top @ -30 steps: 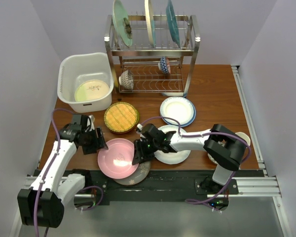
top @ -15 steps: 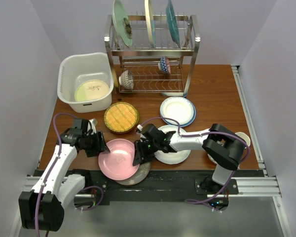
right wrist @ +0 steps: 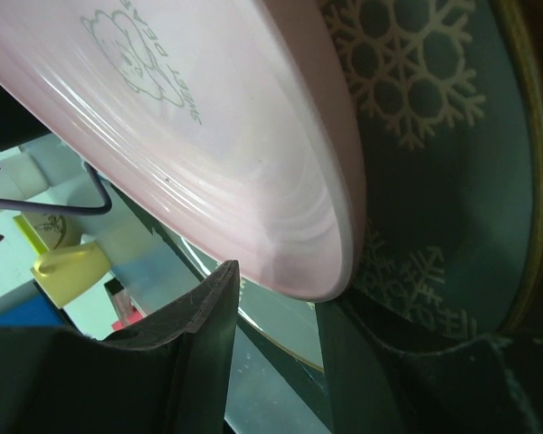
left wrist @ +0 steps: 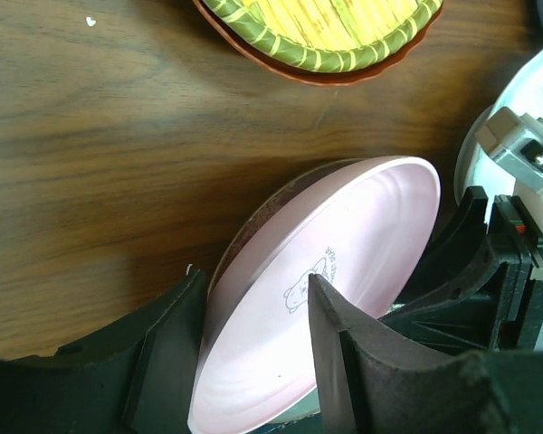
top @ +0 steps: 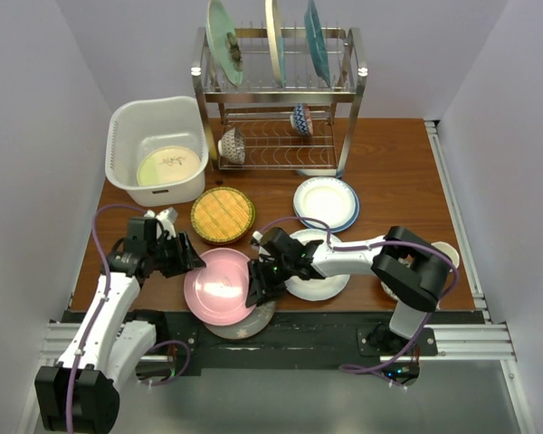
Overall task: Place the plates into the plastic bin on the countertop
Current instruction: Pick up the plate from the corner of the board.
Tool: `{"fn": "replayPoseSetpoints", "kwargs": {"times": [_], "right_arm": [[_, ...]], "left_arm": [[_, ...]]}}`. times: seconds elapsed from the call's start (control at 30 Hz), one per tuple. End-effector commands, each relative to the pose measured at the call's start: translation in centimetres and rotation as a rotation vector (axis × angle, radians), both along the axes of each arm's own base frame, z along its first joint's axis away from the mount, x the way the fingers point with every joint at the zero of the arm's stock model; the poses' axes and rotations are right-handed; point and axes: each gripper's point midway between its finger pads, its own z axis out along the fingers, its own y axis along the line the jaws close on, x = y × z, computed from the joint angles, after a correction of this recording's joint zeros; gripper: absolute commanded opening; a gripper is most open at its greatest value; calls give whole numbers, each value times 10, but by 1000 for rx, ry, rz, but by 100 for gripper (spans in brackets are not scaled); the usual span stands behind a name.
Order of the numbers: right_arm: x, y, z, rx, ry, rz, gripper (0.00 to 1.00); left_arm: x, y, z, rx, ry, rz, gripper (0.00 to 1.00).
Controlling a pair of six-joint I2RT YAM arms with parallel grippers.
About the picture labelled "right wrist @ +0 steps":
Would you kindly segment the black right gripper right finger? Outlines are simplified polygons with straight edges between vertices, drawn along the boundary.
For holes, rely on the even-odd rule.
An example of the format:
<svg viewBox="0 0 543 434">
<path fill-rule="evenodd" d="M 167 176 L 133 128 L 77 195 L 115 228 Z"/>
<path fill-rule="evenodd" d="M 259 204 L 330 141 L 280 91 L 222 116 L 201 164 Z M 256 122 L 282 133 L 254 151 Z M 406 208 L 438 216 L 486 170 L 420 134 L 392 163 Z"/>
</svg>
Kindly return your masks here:
<svg viewBox="0 0 543 434">
<path fill-rule="evenodd" d="M 355 290 L 316 306 L 337 433 L 543 433 L 543 335 L 458 342 Z"/>
</svg>

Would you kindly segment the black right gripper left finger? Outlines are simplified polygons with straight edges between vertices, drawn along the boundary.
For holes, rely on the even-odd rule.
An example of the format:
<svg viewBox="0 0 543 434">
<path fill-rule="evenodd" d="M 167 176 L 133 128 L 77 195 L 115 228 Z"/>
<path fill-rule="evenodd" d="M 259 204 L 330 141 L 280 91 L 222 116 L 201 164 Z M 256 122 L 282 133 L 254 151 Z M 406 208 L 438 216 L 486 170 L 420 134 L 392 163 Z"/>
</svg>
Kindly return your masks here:
<svg viewBox="0 0 543 434">
<path fill-rule="evenodd" d="M 0 433 L 220 433 L 240 267 L 103 340 L 0 327 Z"/>
</svg>

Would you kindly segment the grey reindeer snowflake plate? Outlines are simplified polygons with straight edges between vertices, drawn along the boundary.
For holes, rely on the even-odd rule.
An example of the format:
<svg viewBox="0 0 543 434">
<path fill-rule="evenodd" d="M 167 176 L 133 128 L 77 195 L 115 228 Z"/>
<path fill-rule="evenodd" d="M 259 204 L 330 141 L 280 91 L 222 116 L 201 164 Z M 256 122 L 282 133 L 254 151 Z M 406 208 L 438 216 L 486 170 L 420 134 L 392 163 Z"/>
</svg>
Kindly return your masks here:
<svg viewBox="0 0 543 434">
<path fill-rule="evenodd" d="M 518 326 L 543 268 L 543 82 L 520 2 L 311 9 L 362 139 L 353 287 L 456 341 Z"/>
</svg>

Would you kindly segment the pink plate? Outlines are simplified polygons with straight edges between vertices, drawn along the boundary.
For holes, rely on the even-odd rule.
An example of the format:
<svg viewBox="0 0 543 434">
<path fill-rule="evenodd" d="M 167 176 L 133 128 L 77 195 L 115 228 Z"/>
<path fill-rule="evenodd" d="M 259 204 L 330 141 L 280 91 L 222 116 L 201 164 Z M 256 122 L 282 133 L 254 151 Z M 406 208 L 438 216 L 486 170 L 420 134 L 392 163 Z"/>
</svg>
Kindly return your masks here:
<svg viewBox="0 0 543 434">
<path fill-rule="evenodd" d="M 208 256 L 326 301 L 362 247 L 356 115 L 314 1 L 0 1 L 0 85 Z"/>
</svg>

